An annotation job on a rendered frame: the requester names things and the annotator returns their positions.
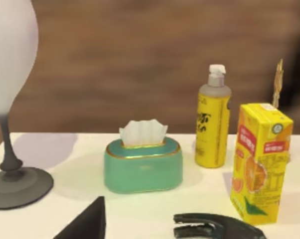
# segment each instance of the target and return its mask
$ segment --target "tissue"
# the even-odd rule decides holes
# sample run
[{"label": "tissue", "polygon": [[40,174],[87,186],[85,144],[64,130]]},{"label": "tissue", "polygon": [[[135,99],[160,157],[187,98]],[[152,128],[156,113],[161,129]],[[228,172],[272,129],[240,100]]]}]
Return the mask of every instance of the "tissue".
[{"label": "tissue", "polygon": [[167,125],[162,125],[156,119],[131,120],[126,127],[119,129],[121,140],[125,147],[162,144]]}]

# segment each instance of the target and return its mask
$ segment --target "bottle label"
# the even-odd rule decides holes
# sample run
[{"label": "bottle label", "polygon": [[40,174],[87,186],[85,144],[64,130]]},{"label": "bottle label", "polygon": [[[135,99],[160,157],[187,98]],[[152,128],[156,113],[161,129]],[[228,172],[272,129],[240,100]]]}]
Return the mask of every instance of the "bottle label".
[{"label": "bottle label", "polygon": [[204,167],[220,167],[225,162],[229,108],[229,96],[198,96],[195,160]]}]

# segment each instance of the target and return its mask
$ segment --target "white pump nozzle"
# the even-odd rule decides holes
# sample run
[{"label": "white pump nozzle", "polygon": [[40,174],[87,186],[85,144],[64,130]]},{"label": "white pump nozzle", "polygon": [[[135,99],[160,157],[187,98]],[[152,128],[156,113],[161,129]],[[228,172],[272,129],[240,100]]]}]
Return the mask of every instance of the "white pump nozzle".
[{"label": "white pump nozzle", "polygon": [[208,85],[213,87],[224,86],[224,74],[226,73],[225,66],[218,64],[210,65],[209,71]]}]

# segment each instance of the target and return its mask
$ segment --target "green leaf graphic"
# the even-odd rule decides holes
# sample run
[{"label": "green leaf graphic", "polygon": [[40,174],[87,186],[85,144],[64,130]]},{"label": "green leaf graphic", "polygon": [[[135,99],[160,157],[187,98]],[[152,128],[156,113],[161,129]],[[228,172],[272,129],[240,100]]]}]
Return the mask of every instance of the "green leaf graphic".
[{"label": "green leaf graphic", "polygon": [[245,207],[246,211],[250,215],[267,215],[266,212],[264,212],[262,209],[258,208],[257,206],[250,204],[248,199],[244,197],[245,199]]}]

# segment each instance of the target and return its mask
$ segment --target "table lamp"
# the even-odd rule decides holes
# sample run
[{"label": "table lamp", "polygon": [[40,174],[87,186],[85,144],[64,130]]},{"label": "table lamp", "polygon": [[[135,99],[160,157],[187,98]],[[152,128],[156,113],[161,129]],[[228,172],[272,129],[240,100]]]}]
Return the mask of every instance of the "table lamp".
[{"label": "table lamp", "polygon": [[8,114],[33,68],[38,48],[38,26],[30,0],[0,0],[0,126],[4,157],[0,164],[0,209],[36,202],[53,186],[38,168],[22,167],[13,151]]}]

